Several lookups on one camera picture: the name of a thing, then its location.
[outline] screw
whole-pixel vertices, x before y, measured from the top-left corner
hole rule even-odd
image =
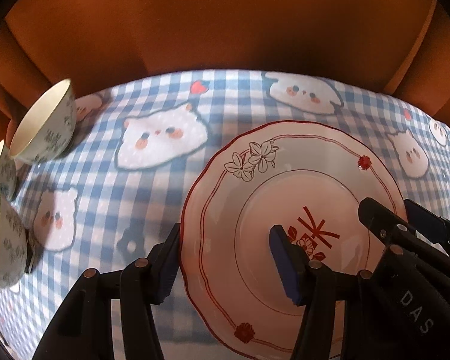
[[[86,278],[93,278],[96,273],[97,270],[95,268],[88,268],[87,270],[85,270],[85,272],[83,272],[83,276],[85,276]]]
[[[401,256],[404,253],[404,250],[398,245],[390,245],[390,250],[396,254],[397,256]]]
[[[137,261],[135,261],[135,266],[137,268],[145,268],[148,265],[148,259],[145,257],[140,257]]]
[[[360,271],[360,277],[362,279],[369,280],[372,277],[372,272],[370,272],[370,271],[368,271],[366,269],[362,269]]]
[[[320,269],[322,268],[322,262],[318,261],[317,259],[311,259],[308,262],[308,266],[313,269]]]

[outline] blue and white checkered tablecloth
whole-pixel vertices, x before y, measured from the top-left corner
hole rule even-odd
[[[321,97],[322,105],[315,101],[311,108],[302,107],[300,99],[312,95]],[[439,122],[435,126],[424,112],[390,96],[329,79],[207,70],[118,85],[78,99],[77,107],[82,120],[70,150],[55,161],[18,170],[12,204],[25,226],[35,227],[40,241],[37,226],[48,220],[43,212],[52,204],[48,211],[62,218],[65,234],[47,245],[32,275],[13,289],[0,290],[0,330],[23,360],[32,357],[86,268],[119,270],[147,255],[180,221],[186,195],[211,156],[236,135],[267,122],[312,120],[339,128],[382,159],[404,198],[450,219],[450,129]],[[170,120],[182,123],[181,129],[168,130]],[[157,131],[140,135],[137,123],[153,124]],[[130,136],[128,126],[135,126]],[[160,152],[147,157],[143,168],[126,153],[129,140],[142,147],[148,143],[153,151],[161,141],[152,138],[162,139],[162,130],[180,138],[183,130],[205,131],[203,126],[205,138],[173,144],[171,158]],[[55,196],[52,203],[47,203],[49,195]],[[112,309],[115,358],[123,359],[119,305]],[[154,308],[154,315],[169,359],[240,357],[207,330],[186,296],[180,272],[171,296]]]

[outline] red heart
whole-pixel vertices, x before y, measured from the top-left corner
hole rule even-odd
[[[193,95],[201,95],[202,93],[207,92],[208,88],[203,85],[202,81],[198,80],[190,85],[190,93]]]
[[[411,120],[412,120],[412,115],[410,114],[410,111],[409,111],[409,110],[404,109],[404,110],[403,110],[403,115],[405,116],[405,119],[406,119],[406,120],[408,120],[408,121],[411,121]]]

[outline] white bowl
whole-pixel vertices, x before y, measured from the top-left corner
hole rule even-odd
[[[15,192],[17,173],[15,161],[8,155],[8,148],[3,139],[0,142],[0,193],[10,199]]]
[[[10,144],[10,157],[27,164],[54,159],[66,149],[77,109],[71,81],[64,79],[46,91],[28,110]]]
[[[0,288],[18,283],[27,264],[27,236],[17,212],[0,194]]]

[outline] white plate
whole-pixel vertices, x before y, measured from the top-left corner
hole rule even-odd
[[[402,195],[380,159],[322,124],[273,122],[212,157],[183,209],[181,269],[214,336],[249,358],[290,358],[303,307],[285,295],[270,228],[282,225],[310,258],[336,271],[373,271],[383,246],[359,222],[366,197],[406,219]],[[343,319],[339,302],[331,356],[341,350]]]

